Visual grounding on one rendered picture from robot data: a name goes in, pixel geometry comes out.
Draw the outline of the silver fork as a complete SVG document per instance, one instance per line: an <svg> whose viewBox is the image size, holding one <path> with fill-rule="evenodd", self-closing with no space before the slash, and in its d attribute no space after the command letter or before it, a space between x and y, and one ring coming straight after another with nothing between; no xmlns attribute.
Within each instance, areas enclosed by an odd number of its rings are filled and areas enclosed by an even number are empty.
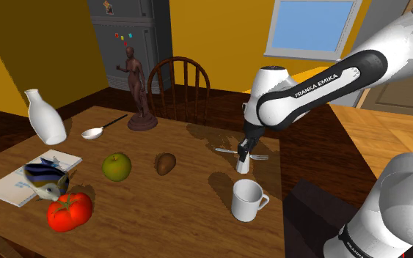
<svg viewBox="0 0 413 258"><path fill-rule="evenodd" d="M234 150L226 150L222 148L214 148L214 150L218 152L226 152L226 153L232 153L232 154L238 154L237 151ZM249 154L249 157L253 160L268 160L268 155L254 155L254 154Z"/></svg>

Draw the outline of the small white shaker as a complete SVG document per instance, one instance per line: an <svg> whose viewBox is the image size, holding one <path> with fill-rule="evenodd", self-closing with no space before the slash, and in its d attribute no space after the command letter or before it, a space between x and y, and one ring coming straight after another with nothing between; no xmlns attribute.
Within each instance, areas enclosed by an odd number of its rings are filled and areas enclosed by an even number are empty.
<svg viewBox="0 0 413 258"><path fill-rule="evenodd" d="M249 156L246 156L244 161L238 159L235 170L240 174L247 174L249 172L249 160Z"/></svg>

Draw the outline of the white mug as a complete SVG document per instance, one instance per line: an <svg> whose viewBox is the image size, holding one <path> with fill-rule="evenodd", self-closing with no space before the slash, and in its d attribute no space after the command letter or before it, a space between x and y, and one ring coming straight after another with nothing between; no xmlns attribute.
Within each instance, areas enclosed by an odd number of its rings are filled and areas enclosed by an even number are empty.
<svg viewBox="0 0 413 258"><path fill-rule="evenodd" d="M233 185L231 213L242 222L255 219L257 212L269 203L269 197L255 181L241 179Z"/></svg>

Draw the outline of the brown kiwi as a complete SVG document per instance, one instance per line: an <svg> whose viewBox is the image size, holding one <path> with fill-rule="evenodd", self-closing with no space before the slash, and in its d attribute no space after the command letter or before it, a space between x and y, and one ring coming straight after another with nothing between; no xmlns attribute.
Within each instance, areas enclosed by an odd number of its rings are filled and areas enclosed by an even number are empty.
<svg viewBox="0 0 413 258"><path fill-rule="evenodd" d="M172 153L161 153L155 160L156 172L164 176L174 169L176 162L176 157Z"/></svg>

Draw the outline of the dark robot stand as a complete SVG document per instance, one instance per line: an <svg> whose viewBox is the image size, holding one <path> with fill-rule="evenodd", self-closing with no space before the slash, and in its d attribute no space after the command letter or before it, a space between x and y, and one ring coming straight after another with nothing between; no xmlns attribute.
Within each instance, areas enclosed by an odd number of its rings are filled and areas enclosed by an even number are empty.
<svg viewBox="0 0 413 258"><path fill-rule="evenodd" d="M324 258L324 243L337 236L357 209L301 179L283 200L285 258Z"/></svg>

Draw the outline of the wooden table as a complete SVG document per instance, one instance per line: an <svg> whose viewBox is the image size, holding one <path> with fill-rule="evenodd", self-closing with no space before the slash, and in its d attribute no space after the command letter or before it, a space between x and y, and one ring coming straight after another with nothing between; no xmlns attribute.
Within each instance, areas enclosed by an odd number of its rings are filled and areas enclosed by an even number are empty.
<svg viewBox="0 0 413 258"><path fill-rule="evenodd" d="M127 114L93 140L81 134ZM259 183L269 203L243 223L230 213L233 184L241 179L232 153L242 133L160 119L152 130L128 129L129 113L94 106L72 118L66 141L56 149L82 158L70 190L94 201L84 225L55 232L47 223L47 201L16 207L0 200L0 235L46 258L283 258L284 226L279 142L262 138L247 177ZM0 152L0 178L43 154L33 136ZM120 182L105 177L104 159L126 154L131 173ZM155 160L172 153L176 166L164 176Z"/></svg>

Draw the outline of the brown human figure statue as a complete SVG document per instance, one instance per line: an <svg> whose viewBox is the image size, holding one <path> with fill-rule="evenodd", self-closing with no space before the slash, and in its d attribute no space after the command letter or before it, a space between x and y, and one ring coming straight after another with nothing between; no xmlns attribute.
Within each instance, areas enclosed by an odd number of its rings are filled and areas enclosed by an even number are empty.
<svg viewBox="0 0 413 258"><path fill-rule="evenodd" d="M158 121L149 111L142 64L134 57L132 47L128 46L125 52L127 56L125 68L117 64L116 69L128 73L128 87L138 109L138 112L129 120L128 128L134 131L150 130L158 124Z"/></svg>

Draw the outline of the green apple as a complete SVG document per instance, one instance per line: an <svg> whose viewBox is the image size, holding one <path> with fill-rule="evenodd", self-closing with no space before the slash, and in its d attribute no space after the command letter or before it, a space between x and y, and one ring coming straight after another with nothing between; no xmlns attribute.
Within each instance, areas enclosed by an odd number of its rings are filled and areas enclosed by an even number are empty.
<svg viewBox="0 0 413 258"><path fill-rule="evenodd" d="M125 180L131 173L132 164L130 158L117 152L106 157L102 163L102 171L105 177L114 182Z"/></svg>

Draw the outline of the brown panel door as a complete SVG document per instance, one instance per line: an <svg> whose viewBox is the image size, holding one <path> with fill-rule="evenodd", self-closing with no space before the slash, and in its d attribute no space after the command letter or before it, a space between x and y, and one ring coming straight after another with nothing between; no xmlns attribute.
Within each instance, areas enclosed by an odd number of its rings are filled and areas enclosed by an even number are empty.
<svg viewBox="0 0 413 258"><path fill-rule="evenodd" d="M356 107L413 116L413 77L364 90Z"/></svg>

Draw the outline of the grey refrigerator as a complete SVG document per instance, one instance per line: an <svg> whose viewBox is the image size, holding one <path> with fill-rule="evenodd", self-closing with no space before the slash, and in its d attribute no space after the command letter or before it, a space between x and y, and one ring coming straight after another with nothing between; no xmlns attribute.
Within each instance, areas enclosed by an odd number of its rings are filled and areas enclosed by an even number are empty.
<svg viewBox="0 0 413 258"><path fill-rule="evenodd" d="M126 48L132 47L145 77L173 57L169 0L87 0L109 86L129 90Z"/></svg>

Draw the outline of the red tomato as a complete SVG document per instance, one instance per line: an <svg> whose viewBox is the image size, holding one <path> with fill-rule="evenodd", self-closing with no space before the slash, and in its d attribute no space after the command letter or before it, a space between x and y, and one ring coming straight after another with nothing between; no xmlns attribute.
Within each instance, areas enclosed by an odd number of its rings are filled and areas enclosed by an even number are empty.
<svg viewBox="0 0 413 258"><path fill-rule="evenodd" d="M50 203L46 218L48 225L56 232L68 232L88 222L92 216L93 204L85 193L69 193Z"/></svg>

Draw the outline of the white vase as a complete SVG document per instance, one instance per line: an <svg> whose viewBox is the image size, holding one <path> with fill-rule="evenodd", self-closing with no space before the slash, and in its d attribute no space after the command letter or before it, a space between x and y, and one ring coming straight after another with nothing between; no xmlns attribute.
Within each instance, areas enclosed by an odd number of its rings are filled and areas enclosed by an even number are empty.
<svg viewBox="0 0 413 258"><path fill-rule="evenodd" d="M28 89L29 121L44 144L55 145L67 138L62 118L55 108L45 102L38 89Z"/></svg>

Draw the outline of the blue striped fish figure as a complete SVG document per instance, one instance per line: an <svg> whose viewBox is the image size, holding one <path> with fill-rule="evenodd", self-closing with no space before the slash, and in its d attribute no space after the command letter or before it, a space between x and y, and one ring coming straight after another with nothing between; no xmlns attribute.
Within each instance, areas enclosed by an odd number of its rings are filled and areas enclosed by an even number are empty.
<svg viewBox="0 0 413 258"><path fill-rule="evenodd" d="M57 201L66 194L69 174L59 168L58 163L41 158L41 163L28 163L23 166L23 176L39 199Z"/></svg>

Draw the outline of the white book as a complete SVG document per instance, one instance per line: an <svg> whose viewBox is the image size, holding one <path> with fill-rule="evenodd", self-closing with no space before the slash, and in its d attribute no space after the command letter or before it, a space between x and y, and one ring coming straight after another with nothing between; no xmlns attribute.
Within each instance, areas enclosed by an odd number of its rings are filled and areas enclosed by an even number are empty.
<svg viewBox="0 0 413 258"><path fill-rule="evenodd" d="M49 150L36 157L29 163L41 163L44 158L59 164L59 168L68 172L82 162L82 158L70 155L57 150ZM23 176L23 166L9 173L0 179L0 200L22 207L29 200L38 196L30 187L26 178Z"/></svg>

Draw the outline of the window with grey frame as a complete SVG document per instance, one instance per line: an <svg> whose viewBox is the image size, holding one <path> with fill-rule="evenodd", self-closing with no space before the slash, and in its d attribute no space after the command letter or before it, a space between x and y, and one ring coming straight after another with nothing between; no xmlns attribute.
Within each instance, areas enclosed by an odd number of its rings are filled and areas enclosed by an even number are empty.
<svg viewBox="0 0 413 258"><path fill-rule="evenodd" d="M265 56L340 60L362 0L275 0Z"/></svg>

